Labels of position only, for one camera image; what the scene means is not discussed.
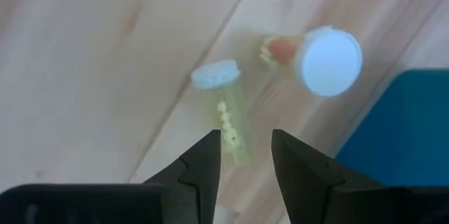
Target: orange object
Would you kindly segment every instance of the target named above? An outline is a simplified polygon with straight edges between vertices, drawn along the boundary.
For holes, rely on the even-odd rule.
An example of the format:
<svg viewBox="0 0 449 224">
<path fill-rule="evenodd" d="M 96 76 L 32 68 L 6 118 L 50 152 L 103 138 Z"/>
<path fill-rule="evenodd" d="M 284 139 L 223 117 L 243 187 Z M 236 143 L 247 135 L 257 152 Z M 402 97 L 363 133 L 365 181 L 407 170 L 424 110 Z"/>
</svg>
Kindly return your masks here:
<svg viewBox="0 0 449 224">
<path fill-rule="evenodd" d="M 268 51 L 280 65 L 288 65 L 295 57 L 297 46 L 292 45 L 287 37 L 279 37 L 270 41 Z"/>
</svg>

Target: white cap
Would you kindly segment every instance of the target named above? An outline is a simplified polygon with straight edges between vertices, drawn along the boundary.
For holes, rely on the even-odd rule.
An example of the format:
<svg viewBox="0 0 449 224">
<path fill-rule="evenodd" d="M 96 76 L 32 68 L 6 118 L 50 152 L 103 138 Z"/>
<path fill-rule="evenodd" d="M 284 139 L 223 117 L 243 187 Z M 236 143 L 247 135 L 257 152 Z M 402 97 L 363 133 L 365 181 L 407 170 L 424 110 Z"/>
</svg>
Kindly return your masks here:
<svg viewBox="0 0 449 224">
<path fill-rule="evenodd" d="M 362 67 L 362 52 L 349 33 L 320 27 L 307 33 L 295 56 L 298 79 L 315 95 L 331 97 L 346 91 Z"/>
<path fill-rule="evenodd" d="M 194 70 L 190 77 L 195 88 L 210 90 L 235 81 L 240 70 L 235 60 L 223 60 Z"/>
</svg>

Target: wooden surface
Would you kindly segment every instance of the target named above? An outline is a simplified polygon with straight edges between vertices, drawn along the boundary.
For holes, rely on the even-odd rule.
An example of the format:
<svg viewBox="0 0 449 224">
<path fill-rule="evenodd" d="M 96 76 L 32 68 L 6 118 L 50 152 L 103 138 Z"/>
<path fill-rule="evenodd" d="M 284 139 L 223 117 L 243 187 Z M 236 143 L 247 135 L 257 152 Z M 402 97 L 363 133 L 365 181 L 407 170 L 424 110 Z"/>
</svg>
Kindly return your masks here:
<svg viewBox="0 0 449 224">
<path fill-rule="evenodd" d="M 449 0 L 0 0 L 0 190 L 30 182 L 140 183 L 209 132 L 199 65 L 235 58 L 256 162 L 223 164 L 236 223 L 283 222 L 269 150 L 284 129 L 335 154 L 389 82 L 449 67 Z M 257 60 L 262 35 L 334 25 L 363 48 L 337 98 L 312 96 Z"/>
</svg>

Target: wood grain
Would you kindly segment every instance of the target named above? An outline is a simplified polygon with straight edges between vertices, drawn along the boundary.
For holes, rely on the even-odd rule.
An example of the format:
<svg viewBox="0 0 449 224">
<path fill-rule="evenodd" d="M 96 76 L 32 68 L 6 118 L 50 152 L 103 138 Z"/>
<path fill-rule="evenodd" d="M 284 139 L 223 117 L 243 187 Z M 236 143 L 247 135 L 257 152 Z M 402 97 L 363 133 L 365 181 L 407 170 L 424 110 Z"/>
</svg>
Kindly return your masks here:
<svg viewBox="0 0 449 224">
<path fill-rule="evenodd" d="M 255 132 L 257 162 L 241 170 L 224 165 L 219 195 L 219 203 L 242 213 L 237 223 L 274 223 L 283 214 L 279 189 L 273 183 L 271 130 L 285 129 L 331 154 L 340 136 L 335 131 L 351 123 L 354 114 L 360 112 L 358 104 L 365 105 L 370 100 L 369 93 L 396 64 L 410 39 L 440 2 L 242 0 L 205 59 L 207 63 L 236 58 L 244 72 L 242 85 Z M 349 30 L 361 42 L 365 54 L 358 83 L 332 100 L 316 99 L 294 82 L 273 78 L 254 59 L 261 35 L 300 34 L 318 25 Z M 205 123 L 207 114 L 202 112 L 200 98 L 198 91 L 187 89 L 131 181 L 138 182 L 156 173 L 206 134 L 209 125 Z M 195 114 L 195 119 L 186 122 L 188 114 Z"/>
<path fill-rule="evenodd" d="M 22 0 L 0 71 L 0 190 L 125 182 L 239 0 Z"/>
<path fill-rule="evenodd" d="M 189 73 L 233 58 L 255 160 L 223 162 L 218 202 L 236 223 L 284 223 L 272 129 L 335 154 L 397 74 L 449 66 L 448 10 L 449 0 L 21 0 L 0 45 L 0 190 L 146 180 L 213 127 Z M 363 48 L 359 80 L 336 98 L 257 59 L 262 36 L 320 25 Z"/>
</svg>

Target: vial contents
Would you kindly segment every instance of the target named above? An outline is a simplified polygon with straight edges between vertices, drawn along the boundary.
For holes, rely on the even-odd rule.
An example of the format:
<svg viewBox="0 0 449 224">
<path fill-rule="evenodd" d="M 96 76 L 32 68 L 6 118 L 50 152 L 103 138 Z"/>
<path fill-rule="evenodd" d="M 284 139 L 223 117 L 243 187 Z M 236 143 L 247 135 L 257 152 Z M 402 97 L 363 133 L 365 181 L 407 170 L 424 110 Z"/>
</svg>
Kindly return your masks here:
<svg viewBox="0 0 449 224">
<path fill-rule="evenodd" d="M 260 58 L 270 67 L 288 67 L 293 63 L 302 37 L 270 36 L 260 47 Z"/>
<path fill-rule="evenodd" d="M 244 166 L 250 161 L 250 132 L 239 77 L 236 62 L 228 60 L 198 68 L 192 73 L 192 82 L 204 92 L 209 113 L 221 129 L 225 156 Z"/>
</svg>

